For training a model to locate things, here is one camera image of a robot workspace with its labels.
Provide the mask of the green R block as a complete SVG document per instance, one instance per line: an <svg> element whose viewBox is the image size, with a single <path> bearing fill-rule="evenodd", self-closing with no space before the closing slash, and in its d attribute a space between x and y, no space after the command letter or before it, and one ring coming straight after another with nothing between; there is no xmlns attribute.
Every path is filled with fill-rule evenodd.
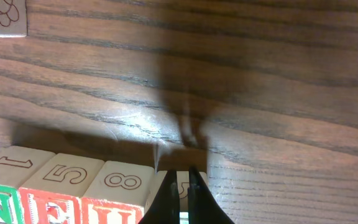
<svg viewBox="0 0 358 224"><path fill-rule="evenodd" d="M155 176L152 186L150 188L150 195L147 199L146 212L150 208L166 174L167 171L160 171ZM180 198L180 214L181 214L181 212L188 212L188 188L190 186L189 171L188 172L177 171L177 182L178 182L178 193Z"/></svg>

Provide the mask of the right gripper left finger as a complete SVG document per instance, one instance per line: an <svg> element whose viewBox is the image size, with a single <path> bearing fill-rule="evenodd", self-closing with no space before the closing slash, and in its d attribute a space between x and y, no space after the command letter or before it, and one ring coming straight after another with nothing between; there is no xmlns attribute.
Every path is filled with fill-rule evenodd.
<svg viewBox="0 0 358 224"><path fill-rule="evenodd" d="M161 186L139 224L179 224L180 198L178 193L177 172L168 170Z"/></svg>

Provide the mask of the green N block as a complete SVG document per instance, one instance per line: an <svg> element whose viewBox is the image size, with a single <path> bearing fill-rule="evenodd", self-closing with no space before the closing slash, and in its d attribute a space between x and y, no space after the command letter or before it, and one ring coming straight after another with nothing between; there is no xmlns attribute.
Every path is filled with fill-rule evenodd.
<svg viewBox="0 0 358 224"><path fill-rule="evenodd" d="M19 187L55 154L11 146L0 152L0 223L24 223Z"/></svg>

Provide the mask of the red u block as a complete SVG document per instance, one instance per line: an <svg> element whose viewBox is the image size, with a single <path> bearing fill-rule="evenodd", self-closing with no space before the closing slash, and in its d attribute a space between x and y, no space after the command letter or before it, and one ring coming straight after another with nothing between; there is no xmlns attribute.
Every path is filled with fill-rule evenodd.
<svg viewBox="0 0 358 224"><path fill-rule="evenodd" d="M83 223L139 223L154 174L149 166L105 162L81 198Z"/></svg>
<svg viewBox="0 0 358 224"><path fill-rule="evenodd" d="M0 0L0 38L26 36L26 0Z"/></svg>

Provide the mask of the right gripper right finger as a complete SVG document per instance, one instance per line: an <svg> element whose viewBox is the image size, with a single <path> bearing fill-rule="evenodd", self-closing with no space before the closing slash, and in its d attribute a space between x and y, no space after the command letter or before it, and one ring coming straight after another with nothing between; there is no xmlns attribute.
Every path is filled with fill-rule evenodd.
<svg viewBox="0 0 358 224"><path fill-rule="evenodd" d="M234 224L215 201L197 168L189 168L189 224Z"/></svg>

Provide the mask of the red E block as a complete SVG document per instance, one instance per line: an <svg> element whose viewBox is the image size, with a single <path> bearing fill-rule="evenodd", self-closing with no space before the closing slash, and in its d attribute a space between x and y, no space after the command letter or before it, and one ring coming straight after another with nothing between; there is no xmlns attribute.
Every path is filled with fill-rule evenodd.
<svg viewBox="0 0 358 224"><path fill-rule="evenodd" d="M81 198L104 165L100 159L59 153L19 188L28 224L81 224Z"/></svg>

